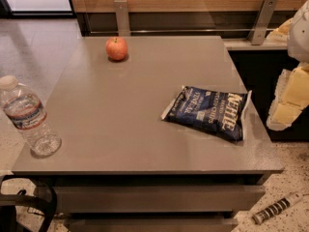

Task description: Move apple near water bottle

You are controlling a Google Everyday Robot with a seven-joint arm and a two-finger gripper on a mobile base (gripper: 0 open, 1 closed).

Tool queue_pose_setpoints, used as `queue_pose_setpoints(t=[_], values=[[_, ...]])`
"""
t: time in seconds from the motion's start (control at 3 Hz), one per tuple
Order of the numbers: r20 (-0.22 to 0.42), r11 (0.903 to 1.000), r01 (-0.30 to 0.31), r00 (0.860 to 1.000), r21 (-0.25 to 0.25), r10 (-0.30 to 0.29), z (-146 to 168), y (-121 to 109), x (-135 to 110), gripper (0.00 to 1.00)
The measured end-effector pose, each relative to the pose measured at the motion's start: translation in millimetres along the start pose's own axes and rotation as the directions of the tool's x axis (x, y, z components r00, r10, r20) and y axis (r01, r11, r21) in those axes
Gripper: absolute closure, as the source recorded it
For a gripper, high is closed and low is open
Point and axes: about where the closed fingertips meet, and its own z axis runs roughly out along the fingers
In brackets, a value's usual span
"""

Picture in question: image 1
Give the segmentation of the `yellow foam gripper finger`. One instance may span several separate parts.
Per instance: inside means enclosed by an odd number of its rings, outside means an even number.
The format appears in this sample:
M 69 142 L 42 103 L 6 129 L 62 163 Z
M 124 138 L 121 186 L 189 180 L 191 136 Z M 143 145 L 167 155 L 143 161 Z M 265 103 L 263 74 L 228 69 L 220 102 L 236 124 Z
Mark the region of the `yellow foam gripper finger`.
M 300 62 L 292 71 L 284 69 L 278 77 L 267 127 L 283 131 L 290 127 L 309 105 L 309 64 Z
M 291 28 L 292 19 L 286 20 L 278 28 L 274 29 L 267 35 L 267 40 L 270 42 L 285 43 L 288 38 L 288 33 Z

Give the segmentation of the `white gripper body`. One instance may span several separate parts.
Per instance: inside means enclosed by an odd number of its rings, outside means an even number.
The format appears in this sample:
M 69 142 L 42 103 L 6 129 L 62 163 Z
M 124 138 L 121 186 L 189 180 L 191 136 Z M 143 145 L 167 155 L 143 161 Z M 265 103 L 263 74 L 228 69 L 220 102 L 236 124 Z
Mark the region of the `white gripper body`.
M 309 0 L 295 13 L 287 39 L 288 54 L 299 62 L 309 62 Z

